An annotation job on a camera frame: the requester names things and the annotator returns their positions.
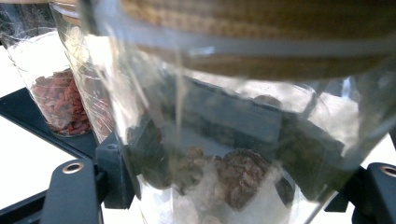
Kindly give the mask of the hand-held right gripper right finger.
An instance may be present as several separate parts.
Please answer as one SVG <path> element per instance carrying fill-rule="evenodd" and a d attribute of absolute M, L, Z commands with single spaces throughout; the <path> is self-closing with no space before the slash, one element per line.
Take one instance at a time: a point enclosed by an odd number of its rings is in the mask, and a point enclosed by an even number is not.
<path fill-rule="evenodd" d="M 345 213 L 355 208 L 352 224 L 396 224 L 396 166 L 373 162 L 360 168 L 325 207 L 325 212 Z"/>

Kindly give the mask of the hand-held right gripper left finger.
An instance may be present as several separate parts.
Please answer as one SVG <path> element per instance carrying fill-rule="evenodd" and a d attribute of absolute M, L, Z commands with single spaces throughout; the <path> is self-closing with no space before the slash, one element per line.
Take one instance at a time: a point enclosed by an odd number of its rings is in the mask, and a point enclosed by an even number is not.
<path fill-rule="evenodd" d="M 104 224 L 103 208 L 128 209 L 134 188 L 113 133 L 93 159 L 58 166 L 51 176 L 40 224 Z"/>

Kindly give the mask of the glass jar with red berries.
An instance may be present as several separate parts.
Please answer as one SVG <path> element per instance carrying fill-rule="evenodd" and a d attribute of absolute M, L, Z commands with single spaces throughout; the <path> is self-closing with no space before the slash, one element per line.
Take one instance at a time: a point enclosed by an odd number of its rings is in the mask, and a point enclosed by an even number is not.
<path fill-rule="evenodd" d="M 0 0 L 0 43 L 50 130 L 91 130 L 47 0 Z"/>

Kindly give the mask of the black metal shelf rack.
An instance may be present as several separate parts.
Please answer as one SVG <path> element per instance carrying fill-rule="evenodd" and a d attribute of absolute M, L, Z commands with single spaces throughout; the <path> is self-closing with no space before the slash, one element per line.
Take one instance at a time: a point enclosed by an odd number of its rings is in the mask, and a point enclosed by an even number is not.
<path fill-rule="evenodd" d="M 93 133 L 72 137 L 61 137 L 53 133 L 26 88 L 0 98 L 0 116 L 76 158 L 95 157 L 96 142 Z"/>

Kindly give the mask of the glass jar with dark lumps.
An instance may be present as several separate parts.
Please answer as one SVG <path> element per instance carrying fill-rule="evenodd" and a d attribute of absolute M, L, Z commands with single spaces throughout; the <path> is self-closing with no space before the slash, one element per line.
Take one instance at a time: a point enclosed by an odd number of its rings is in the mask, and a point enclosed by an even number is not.
<path fill-rule="evenodd" d="M 143 218 L 308 224 L 396 125 L 396 0 L 79 0 Z"/>

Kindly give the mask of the glass jar with tan contents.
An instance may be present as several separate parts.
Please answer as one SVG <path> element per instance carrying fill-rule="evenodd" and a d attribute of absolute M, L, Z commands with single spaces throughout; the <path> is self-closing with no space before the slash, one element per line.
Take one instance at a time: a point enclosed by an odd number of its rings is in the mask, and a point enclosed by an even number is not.
<path fill-rule="evenodd" d="M 86 46 L 76 2 L 77 0 L 49 0 L 49 6 L 96 142 L 100 144 L 113 132 L 115 123 L 110 113 L 106 88 L 97 75 Z"/>

